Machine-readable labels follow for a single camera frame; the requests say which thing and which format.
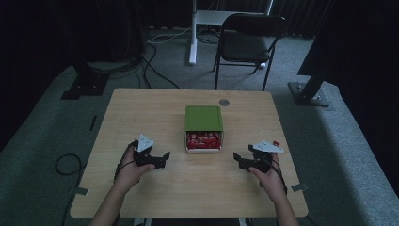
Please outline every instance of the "chair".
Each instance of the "chair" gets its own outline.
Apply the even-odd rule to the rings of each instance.
[[[251,74],[254,74],[262,63],[267,62],[262,88],[264,91],[273,61],[275,45],[282,37],[284,28],[285,19],[279,16],[249,13],[234,13],[229,16],[221,27],[215,57],[213,68],[213,72],[216,69],[215,89],[217,89],[220,65],[252,66],[255,67],[255,70]],[[267,40],[271,42],[269,47],[266,44]],[[222,64],[220,63],[221,58],[232,63]]]

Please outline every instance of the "chair backrest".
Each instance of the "chair backrest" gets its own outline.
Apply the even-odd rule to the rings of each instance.
[[[280,38],[285,30],[285,19],[280,16],[234,13],[224,21],[222,33],[224,30],[242,32],[250,36],[273,36]]]

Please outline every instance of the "green lid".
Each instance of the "green lid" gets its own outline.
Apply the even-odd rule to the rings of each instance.
[[[223,131],[222,114],[217,105],[185,107],[185,131]]]

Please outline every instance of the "gray carpet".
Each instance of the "gray carpet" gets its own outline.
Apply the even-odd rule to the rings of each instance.
[[[213,36],[201,36],[216,40]],[[309,217],[301,225],[397,225],[399,201],[378,166],[370,147],[342,100],[337,87],[324,83],[321,90],[332,108],[299,106],[288,82],[306,82],[296,73],[311,47],[311,40],[286,37],[279,41],[266,90],[271,92],[304,191]],[[215,45],[199,42],[197,64],[188,65],[189,39],[154,44],[152,66],[181,89],[213,89],[211,72]],[[147,48],[145,58],[154,53]],[[120,64],[96,62],[103,70]],[[221,67],[219,89],[260,90],[264,70]],[[0,155],[0,225],[61,225],[77,174],[62,176],[56,160],[67,153],[88,161],[112,91],[145,88],[143,67],[113,73],[103,96],[60,100],[76,76],[67,68],[44,93],[29,118]],[[175,89],[150,68],[147,78],[154,89]],[[78,167],[73,157],[59,169]],[[89,219],[71,218],[65,225],[87,225]],[[258,225],[275,225],[273,218],[256,218]],[[132,225],[122,219],[120,225]]]

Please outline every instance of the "forearm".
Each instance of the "forearm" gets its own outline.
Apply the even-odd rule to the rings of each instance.
[[[295,217],[295,213],[293,207],[291,206],[288,198],[286,196],[282,196],[278,199],[275,204],[276,209],[276,218],[279,222],[280,226],[298,226],[299,223]]]
[[[115,186],[112,186],[93,220],[90,222],[90,226],[111,226],[120,213],[124,197],[124,192],[120,192]]]

